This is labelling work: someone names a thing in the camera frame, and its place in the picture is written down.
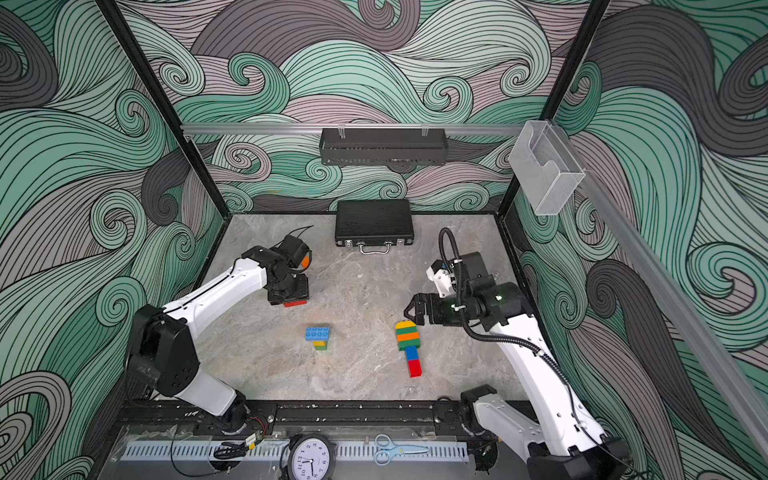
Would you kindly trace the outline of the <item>green long lego brick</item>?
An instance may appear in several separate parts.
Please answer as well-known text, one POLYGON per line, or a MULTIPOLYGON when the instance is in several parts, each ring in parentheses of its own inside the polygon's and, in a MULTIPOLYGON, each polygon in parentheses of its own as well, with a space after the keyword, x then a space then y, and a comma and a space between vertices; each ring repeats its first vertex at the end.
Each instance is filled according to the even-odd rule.
POLYGON ((396 335, 398 339, 401 337, 406 339, 414 339, 419 337, 418 329, 416 327, 397 329, 396 335))
POLYGON ((398 343, 398 350, 404 351, 408 348, 419 348, 421 346, 421 342, 418 339, 415 340, 409 340, 409 341, 402 341, 398 343))

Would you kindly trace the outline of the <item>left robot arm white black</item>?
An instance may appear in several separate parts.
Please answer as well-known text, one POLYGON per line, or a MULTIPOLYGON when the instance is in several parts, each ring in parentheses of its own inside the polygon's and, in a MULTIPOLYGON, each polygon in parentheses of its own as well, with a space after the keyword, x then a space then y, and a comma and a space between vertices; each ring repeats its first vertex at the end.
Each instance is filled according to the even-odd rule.
POLYGON ((246 297, 265 291, 272 306, 303 304, 309 298, 305 270, 312 251, 288 236, 271 248, 255 246, 193 292, 164 306, 147 304, 132 319, 126 373, 165 396, 240 425, 246 421, 244 396, 201 366, 201 334, 246 297))

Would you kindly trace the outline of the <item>yellow half-round lego brick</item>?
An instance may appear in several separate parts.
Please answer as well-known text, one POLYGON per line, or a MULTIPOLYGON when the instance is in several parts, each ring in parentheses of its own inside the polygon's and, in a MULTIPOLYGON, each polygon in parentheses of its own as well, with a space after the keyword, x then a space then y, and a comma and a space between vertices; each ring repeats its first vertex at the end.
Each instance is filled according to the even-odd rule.
POLYGON ((405 332, 406 330, 411 330, 415 327, 416 327, 416 324, 412 321, 401 321, 396 324, 395 330, 405 332))

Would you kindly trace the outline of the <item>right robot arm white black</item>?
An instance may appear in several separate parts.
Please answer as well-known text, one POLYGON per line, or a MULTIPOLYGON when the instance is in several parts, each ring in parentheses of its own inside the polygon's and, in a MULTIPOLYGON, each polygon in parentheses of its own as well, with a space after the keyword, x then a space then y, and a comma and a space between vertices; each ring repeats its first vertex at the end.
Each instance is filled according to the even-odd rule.
POLYGON ((462 394, 471 432, 489 432, 506 444, 532 479, 619 479, 628 472, 627 443, 608 436, 588 412, 516 284, 497 283, 477 252, 438 259, 426 275, 436 290, 414 295, 405 318, 460 327, 473 340, 498 346, 534 412, 520 412, 488 385, 476 387, 462 394))

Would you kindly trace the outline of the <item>red square lego brick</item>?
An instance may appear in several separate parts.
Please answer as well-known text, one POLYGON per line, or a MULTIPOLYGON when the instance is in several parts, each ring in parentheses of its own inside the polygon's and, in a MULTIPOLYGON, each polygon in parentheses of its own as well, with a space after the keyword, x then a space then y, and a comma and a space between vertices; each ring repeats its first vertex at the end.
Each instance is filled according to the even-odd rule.
POLYGON ((411 378, 418 378, 422 376, 422 367, 418 359, 408 361, 409 376, 411 378))

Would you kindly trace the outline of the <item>light blue long lego brick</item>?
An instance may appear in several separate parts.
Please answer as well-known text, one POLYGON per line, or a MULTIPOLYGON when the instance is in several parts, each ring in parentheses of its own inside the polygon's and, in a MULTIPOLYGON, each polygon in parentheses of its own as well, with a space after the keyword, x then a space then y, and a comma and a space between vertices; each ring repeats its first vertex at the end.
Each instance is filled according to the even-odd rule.
POLYGON ((311 342, 327 342, 329 336, 329 327, 307 327, 305 331, 305 339, 311 342))

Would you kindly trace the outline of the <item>blue square lego brick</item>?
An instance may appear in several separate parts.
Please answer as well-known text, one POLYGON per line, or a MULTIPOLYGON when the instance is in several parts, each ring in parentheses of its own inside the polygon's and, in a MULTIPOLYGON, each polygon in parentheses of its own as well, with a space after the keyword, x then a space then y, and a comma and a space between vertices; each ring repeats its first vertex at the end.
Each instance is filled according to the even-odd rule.
POLYGON ((406 360, 408 362, 418 361, 419 360, 418 348, 417 347, 407 347, 405 349, 405 354, 406 354, 406 360))

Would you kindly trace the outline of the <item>orange lego brick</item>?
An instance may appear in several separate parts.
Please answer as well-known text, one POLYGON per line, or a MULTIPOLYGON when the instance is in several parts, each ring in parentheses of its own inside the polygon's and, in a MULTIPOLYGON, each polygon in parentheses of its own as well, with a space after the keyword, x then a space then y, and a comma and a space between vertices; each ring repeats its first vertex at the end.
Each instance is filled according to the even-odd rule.
POLYGON ((420 336, 416 332, 409 333, 409 334, 398 335, 397 336, 397 341, 399 343, 412 342, 412 341, 419 340, 419 339, 420 339, 420 336))

